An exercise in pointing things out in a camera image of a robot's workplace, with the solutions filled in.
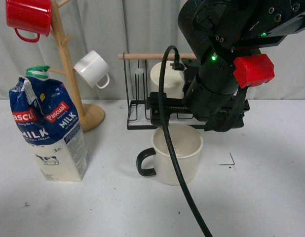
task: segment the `red enamel mug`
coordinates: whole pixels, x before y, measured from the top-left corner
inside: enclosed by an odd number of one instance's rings
[[[35,43],[40,35],[48,36],[51,25],[50,0],[6,0],[6,23],[13,27],[17,36]],[[35,39],[20,35],[18,30],[30,31],[37,34]]]

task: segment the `green bottle cap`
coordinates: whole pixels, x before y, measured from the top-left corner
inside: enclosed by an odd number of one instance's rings
[[[47,71],[50,69],[50,66],[37,66],[37,67],[31,67],[26,70],[27,76],[33,76],[37,78],[47,79],[48,74]]]

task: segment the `mug handle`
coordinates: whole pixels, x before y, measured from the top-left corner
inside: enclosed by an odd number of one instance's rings
[[[142,152],[139,153],[139,155],[137,156],[137,159],[136,159],[136,166],[137,166],[138,173],[140,175],[142,175],[142,176],[156,175],[156,171],[154,168],[142,169],[142,163],[143,163],[144,159],[146,159],[147,157],[153,156],[155,154],[156,154],[156,151],[152,147],[148,148],[146,150],[143,150]]]
[[[109,74],[106,74],[106,76],[107,76],[107,82],[103,86],[99,86],[98,84],[95,84],[99,89],[103,89],[103,88],[107,87],[107,85],[110,83]]]
[[[21,40],[24,40],[25,42],[29,42],[29,43],[36,43],[39,41],[39,37],[40,35],[38,34],[38,36],[35,38],[35,39],[28,39],[28,38],[25,38],[23,37],[22,35],[20,35],[19,31],[17,28],[14,28],[14,31],[16,32],[17,36],[21,39]]]

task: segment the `gray curtain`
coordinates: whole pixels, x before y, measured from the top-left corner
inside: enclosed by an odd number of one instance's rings
[[[76,75],[82,99],[126,98],[124,66],[117,59],[118,54],[163,53],[171,44],[181,53],[190,53],[177,26],[177,17],[185,2],[71,0],[62,6],[60,14],[65,33],[72,35],[68,42],[72,63],[95,50],[110,67],[111,83],[105,89],[90,88]],[[262,49],[262,53],[267,53],[273,61],[276,77],[268,84],[250,88],[248,99],[305,99],[305,31],[288,36],[278,47]],[[149,70],[155,63],[148,62]],[[62,69],[54,38],[41,36],[38,43],[20,40],[6,25],[5,1],[0,1],[0,99],[8,99],[8,91],[18,76],[35,65]],[[137,62],[126,62],[129,91],[134,91],[136,67]],[[50,73],[50,77],[67,84],[63,75]]]

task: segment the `wooden mug tree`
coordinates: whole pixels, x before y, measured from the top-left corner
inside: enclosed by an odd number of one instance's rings
[[[73,103],[77,109],[79,121],[81,128],[84,132],[92,130],[99,126],[104,118],[104,110],[93,104],[82,104],[76,77],[75,71],[72,65],[71,57],[69,54],[67,41],[71,38],[71,35],[65,35],[61,17],[59,14],[59,8],[64,4],[68,3],[70,0],[62,0],[59,3],[56,0],[51,0],[52,6],[52,35],[54,36],[59,56],[62,62],[63,71],[57,69],[49,69],[51,72],[63,74],[66,76],[66,80],[69,84],[69,90],[71,92],[71,97]]]

